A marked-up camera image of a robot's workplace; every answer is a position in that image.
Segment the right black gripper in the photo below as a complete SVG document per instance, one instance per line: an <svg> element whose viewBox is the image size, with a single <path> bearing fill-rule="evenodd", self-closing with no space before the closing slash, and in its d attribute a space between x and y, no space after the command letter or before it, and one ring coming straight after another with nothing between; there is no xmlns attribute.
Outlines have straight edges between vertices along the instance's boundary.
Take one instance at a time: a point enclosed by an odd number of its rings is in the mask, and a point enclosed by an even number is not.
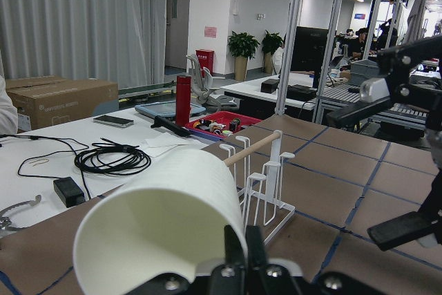
<svg viewBox="0 0 442 295"><path fill-rule="evenodd" d="M423 60L441 55L441 36L429 37L382 50L377 55L385 78L372 78L360 86L359 100L327 114L328 124L342 128L356 124L393 104L407 104L427 113L425 136L434 163L441 168L441 91L409 83L410 71Z"/></svg>

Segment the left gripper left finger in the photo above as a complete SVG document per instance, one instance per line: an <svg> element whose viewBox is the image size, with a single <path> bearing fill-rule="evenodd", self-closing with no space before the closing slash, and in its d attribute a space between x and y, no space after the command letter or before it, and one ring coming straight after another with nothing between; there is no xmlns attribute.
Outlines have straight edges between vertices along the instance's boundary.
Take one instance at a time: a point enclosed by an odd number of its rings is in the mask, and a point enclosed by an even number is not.
<svg viewBox="0 0 442 295"><path fill-rule="evenodd" d="M237 274L237 271L245 267L243 248L230 225L224 227L224 257L223 274Z"/></svg>

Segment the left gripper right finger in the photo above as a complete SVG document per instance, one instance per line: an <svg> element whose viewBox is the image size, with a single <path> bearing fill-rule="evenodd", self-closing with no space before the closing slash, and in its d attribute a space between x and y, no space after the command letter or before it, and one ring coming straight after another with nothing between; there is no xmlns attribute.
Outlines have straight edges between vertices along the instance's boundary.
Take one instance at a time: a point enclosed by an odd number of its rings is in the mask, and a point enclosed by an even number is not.
<svg viewBox="0 0 442 295"><path fill-rule="evenodd" d="M246 227L245 236L248 246L248 270L249 273L252 274L266 267L268 258L259 226L248 225Z"/></svg>

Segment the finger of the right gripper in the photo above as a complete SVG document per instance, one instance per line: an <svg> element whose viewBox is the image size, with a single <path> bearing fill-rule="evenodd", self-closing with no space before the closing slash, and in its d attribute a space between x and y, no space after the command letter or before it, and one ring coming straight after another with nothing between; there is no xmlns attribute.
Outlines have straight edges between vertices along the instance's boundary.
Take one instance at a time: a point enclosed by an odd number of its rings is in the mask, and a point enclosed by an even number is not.
<svg viewBox="0 0 442 295"><path fill-rule="evenodd" d="M422 247L441 244L441 171L432 182L432 189L419 208L367 229L371 240L386 251L416 240Z"/></svg>

